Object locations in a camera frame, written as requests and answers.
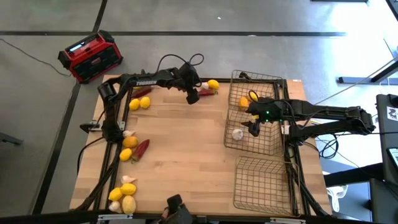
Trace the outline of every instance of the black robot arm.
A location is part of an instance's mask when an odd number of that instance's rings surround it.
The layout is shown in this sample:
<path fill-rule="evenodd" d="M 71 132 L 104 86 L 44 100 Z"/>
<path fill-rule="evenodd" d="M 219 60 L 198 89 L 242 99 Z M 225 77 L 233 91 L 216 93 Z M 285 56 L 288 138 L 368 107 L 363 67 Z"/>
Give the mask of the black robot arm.
<path fill-rule="evenodd" d="M 199 100 L 198 92 L 194 88 L 201 83 L 197 71 L 190 62 L 185 62 L 180 68 L 168 68 L 156 73 L 122 74 L 117 78 L 110 78 L 98 87 L 99 95 L 104 103 L 105 120 L 101 127 L 103 137 L 109 142 L 123 140 L 123 131 L 119 129 L 116 121 L 116 104 L 127 93 L 128 89 L 135 86 L 158 85 L 164 88 L 177 88 L 187 92 L 188 104 Z M 114 89 L 114 84 L 120 84 L 119 92 Z"/>
<path fill-rule="evenodd" d="M 372 117 L 359 106 L 335 107 L 318 106 L 303 100 L 274 100 L 272 98 L 257 97 L 258 101 L 249 104 L 247 113 L 256 117 L 255 122 L 243 122 L 249 128 L 249 133 L 258 136 L 260 124 L 265 122 L 292 121 L 289 127 L 289 141 L 304 142 L 309 137 L 322 134 L 333 134 L 347 131 L 353 134 L 367 135 L 376 128 Z M 316 126 L 297 125 L 296 121 L 307 122 L 311 118 L 337 120 Z"/>

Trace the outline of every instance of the wire basket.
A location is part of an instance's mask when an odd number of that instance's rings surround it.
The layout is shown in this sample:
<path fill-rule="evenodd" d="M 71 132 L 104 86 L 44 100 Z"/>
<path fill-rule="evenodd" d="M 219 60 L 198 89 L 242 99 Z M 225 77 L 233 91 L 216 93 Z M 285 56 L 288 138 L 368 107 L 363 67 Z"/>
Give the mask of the wire basket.
<path fill-rule="evenodd" d="M 286 172 L 287 166 L 297 165 L 239 157 L 235 170 L 233 203 L 236 208 L 281 216 L 300 214 L 300 186 Z"/>
<path fill-rule="evenodd" d="M 261 124 L 258 137 L 252 136 L 248 128 L 241 123 L 251 121 L 252 116 L 239 107 L 242 97 L 247 97 L 249 90 L 254 90 L 258 96 L 279 99 L 283 90 L 283 79 L 271 75 L 234 70 L 228 97 L 228 114 L 224 132 L 224 145 L 233 149 L 256 152 L 265 155 L 283 155 L 284 137 L 281 134 L 283 122 Z M 232 138 L 235 129 L 243 131 L 239 141 Z"/>

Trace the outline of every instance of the white garlic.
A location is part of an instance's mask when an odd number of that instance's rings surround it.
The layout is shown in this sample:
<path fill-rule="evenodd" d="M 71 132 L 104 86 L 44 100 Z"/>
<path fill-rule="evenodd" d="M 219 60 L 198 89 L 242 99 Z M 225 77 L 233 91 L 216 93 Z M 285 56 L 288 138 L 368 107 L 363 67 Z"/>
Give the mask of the white garlic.
<path fill-rule="evenodd" d="M 136 133 L 136 131 L 123 131 L 123 137 L 127 138 L 129 136 L 133 136 Z"/>
<path fill-rule="evenodd" d="M 137 180 L 137 178 L 129 177 L 128 175 L 123 175 L 122 178 L 120 179 L 120 182 L 122 182 L 122 184 L 127 184 L 135 180 Z"/>
<path fill-rule="evenodd" d="M 243 131 L 242 130 L 240 130 L 240 129 L 235 129 L 233 132 L 232 132 L 232 138 L 233 139 L 235 139 L 235 140 L 241 140 L 242 138 L 243 138 Z"/>
<path fill-rule="evenodd" d="M 112 212 L 121 213 L 120 203 L 118 201 L 112 202 L 108 207 Z"/>
<path fill-rule="evenodd" d="M 201 88 L 205 89 L 205 90 L 208 90 L 209 89 L 209 84 L 207 84 L 207 82 L 203 82 L 203 83 L 201 83 Z"/>

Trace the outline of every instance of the concrete floor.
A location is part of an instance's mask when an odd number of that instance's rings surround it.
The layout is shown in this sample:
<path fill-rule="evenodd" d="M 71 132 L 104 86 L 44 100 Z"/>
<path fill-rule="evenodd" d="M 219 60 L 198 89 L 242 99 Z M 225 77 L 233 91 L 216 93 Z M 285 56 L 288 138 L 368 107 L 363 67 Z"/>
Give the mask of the concrete floor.
<path fill-rule="evenodd" d="M 100 1 L 2 1 L 0 30 L 83 30 L 94 26 Z M 358 12 L 353 17 L 352 11 Z M 109 0 L 100 28 L 118 31 L 234 30 L 348 32 L 347 37 L 176 37 L 117 36 L 124 62 L 108 74 L 154 71 L 161 56 L 185 58 L 199 52 L 202 77 L 229 77 L 234 69 L 303 80 L 309 102 L 316 103 L 347 85 L 340 76 L 367 76 L 392 59 L 383 33 L 373 24 L 365 3 L 281 1 L 145 1 Z M 0 37 L 52 63 L 57 52 L 80 40 L 68 37 Z M 21 147 L 0 144 L 0 195 L 11 203 L 0 206 L 0 216 L 29 213 L 49 161 L 55 135 L 71 90 L 72 77 L 56 74 L 46 65 L 0 44 L 0 131 L 25 139 Z M 179 66 L 168 58 L 163 68 Z M 102 78 L 82 85 L 54 174 L 44 213 L 68 210 L 76 179 L 76 160 L 87 135 L 79 124 L 91 120 Z M 374 114 L 376 95 L 397 93 L 398 87 L 356 86 L 324 102 L 361 105 Z M 355 139 L 356 144 L 349 143 Z M 358 165 L 381 161 L 377 136 L 341 137 L 340 152 Z M 350 164 L 341 157 L 334 160 Z"/>

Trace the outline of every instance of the wooden tabletop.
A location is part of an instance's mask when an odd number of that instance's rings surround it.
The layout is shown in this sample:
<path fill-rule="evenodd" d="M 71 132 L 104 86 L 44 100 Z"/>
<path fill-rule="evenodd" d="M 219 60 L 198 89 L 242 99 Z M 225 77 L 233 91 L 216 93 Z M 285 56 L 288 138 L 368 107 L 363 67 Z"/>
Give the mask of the wooden tabletop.
<path fill-rule="evenodd" d="M 115 75 L 106 75 L 104 80 L 112 77 Z M 291 99 L 305 100 L 300 80 L 287 83 Z M 166 199 L 180 194 L 189 211 L 196 215 L 263 214 L 233 205 L 236 159 L 246 153 L 223 144 L 228 92 L 229 83 L 221 83 L 218 95 L 188 105 L 185 93 L 155 86 L 148 94 L 150 107 L 129 112 L 126 129 L 135 130 L 140 141 L 150 139 L 139 162 L 120 162 L 118 169 L 118 187 L 122 175 L 137 178 L 137 213 L 161 213 L 167 206 Z M 102 111 L 103 104 L 98 98 L 93 119 Z M 87 142 L 99 137 L 100 132 L 90 133 Z M 70 208 L 79 206 L 97 184 L 105 146 L 105 141 L 99 141 L 86 149 Z M 307 188 L 322 208 L 331 213 L 318 152 L 304 145 L 300 146 L 300 155 Z M 108 185 L 104 189 L 101 208 L 108 198 Z"/>

